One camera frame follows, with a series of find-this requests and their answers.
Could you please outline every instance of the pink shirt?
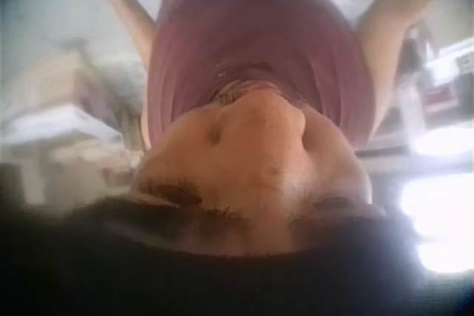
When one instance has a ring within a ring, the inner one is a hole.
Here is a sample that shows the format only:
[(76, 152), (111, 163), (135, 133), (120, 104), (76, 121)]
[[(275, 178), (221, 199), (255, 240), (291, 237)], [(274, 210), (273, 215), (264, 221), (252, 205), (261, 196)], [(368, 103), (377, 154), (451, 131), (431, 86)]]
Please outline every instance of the pink shirt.
[(328, 117), (354, 148), (370, 137), (373, 83), (355, 34), (330, 0), (164, 0), (150, 61), (150, 142), (261, 68)]

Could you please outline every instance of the nose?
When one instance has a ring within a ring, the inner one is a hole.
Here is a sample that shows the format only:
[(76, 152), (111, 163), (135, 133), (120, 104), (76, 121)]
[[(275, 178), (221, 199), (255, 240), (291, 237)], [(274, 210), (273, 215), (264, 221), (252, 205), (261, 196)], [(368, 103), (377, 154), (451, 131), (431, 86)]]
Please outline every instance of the nose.
[(221, 110), (219, 125), (220, 149), (255, 184), (282, 184), (304, 169), (304, 113), (278, 93), (243, 95)]

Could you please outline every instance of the bright light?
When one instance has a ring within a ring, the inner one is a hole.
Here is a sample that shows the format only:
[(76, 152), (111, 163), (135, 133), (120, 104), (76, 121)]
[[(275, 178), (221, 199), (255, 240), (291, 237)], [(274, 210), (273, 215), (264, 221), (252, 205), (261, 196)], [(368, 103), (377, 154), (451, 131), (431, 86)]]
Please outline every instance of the bright light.
[(474, 149), (474, 128), (436, 129), (417, 139), (413, 147), (421, 155), (457, 155)]
[(474, 269), (474, 248), (469, 244), (431, 243), (418, 246), (423, 265), (438, 273)]
[(401, 209), (409, 216), (451, 221), (474, 211), (474, 174), (442, 175), (408, 183), (401, 194)]
[(418, 247), (435, 272), (474, 269), (474, 174), (442, 175), (408, 183), (401, 208), (414, 227), (435, 243)]

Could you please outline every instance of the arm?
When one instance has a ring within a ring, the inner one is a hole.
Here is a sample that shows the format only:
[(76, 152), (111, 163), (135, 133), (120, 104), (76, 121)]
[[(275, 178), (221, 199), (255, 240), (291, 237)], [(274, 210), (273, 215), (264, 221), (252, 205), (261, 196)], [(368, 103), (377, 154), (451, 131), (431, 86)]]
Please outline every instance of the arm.
[[(121, 22), (127, 28), (148, 73), (156, 24), (136, 0), (109, 0)], [(147, 114), (147, 86), (145, 86), (141, 112), (141, 136), (146, 149), (150, 148)]]
[(405, 30), (419, 20), (430, 0), (375, 0), (358, 29), (375, 90), (375, 126), (390, 104)]

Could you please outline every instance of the lips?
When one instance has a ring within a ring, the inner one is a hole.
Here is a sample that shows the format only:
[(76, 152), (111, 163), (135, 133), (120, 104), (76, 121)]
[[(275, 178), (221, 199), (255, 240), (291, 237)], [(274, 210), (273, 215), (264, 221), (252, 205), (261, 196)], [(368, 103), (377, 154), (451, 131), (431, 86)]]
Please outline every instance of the lips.
[(297, 105), (286, 93), (281, 91), (276, 85), (267, 81), (240, 81), (226, 86), (214, 99), (213, 102), (229, 105), (239, 100), (243, 95), (253, 90), (271, 90), (282, 98), (288, 100), (292, 105)]

